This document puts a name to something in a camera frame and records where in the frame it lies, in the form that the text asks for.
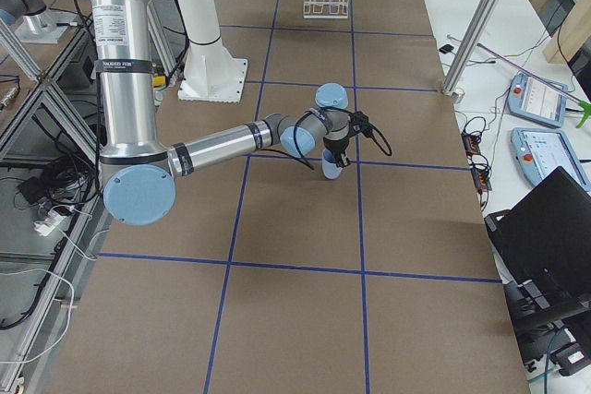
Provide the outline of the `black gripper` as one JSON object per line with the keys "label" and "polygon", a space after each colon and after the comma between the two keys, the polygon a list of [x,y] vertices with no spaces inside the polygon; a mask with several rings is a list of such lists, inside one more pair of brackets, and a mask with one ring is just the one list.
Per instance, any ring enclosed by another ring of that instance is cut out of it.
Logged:
{"label": "black gripper", "polygon": [[327,149],[334,158],[334,164],[338,168],[345,168],[351,164],[349,160],[346,150],[349,146],[349,139],[341,138],[337,140],[324,138],[323,139],[324,147]]}

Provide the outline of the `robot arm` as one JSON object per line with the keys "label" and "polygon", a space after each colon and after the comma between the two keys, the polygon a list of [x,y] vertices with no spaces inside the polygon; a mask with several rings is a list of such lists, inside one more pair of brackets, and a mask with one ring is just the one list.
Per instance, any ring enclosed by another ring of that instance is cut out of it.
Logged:
{"label": "robot arm", "polygon": [[15,33],[24,43],[58,44],[69,23],[59,26],[60,16],[43,0],[1,0],[1,19],[8,26],[22,20]]}
{"label": "robot arm", "polygon": [[[90,0],[107,142],[100,153],[103,202],[128,225],[163,218],[175,203],[175,178],[242,155],[282,145],[303,157],[323,145],[338,167],[355,133],[344,88],[321,86],[299,117],[274,113],[187,143],[165,146],[157,135],[149,8],[153,0]],[[214,0],[177,0],[189,47],[179,96],[237,102],[247,61],[223,45]]]}

